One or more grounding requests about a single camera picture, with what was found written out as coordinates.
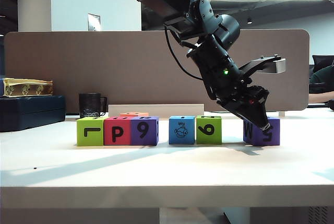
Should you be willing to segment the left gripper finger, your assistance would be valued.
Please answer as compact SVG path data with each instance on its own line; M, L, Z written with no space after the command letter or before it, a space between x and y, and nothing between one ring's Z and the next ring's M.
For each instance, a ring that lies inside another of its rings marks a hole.
M229 101L221 102L221 106L239 118L255 124L262 131L270 129L264 102Z

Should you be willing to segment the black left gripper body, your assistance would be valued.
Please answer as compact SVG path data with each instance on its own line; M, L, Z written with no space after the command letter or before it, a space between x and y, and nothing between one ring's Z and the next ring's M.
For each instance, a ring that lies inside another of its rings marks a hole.
M239 68L212 34L187 56L199 68L210 99L218 104L262 105L266 102L268 90L249 84L251 75L263 69L267 60L252 61Z

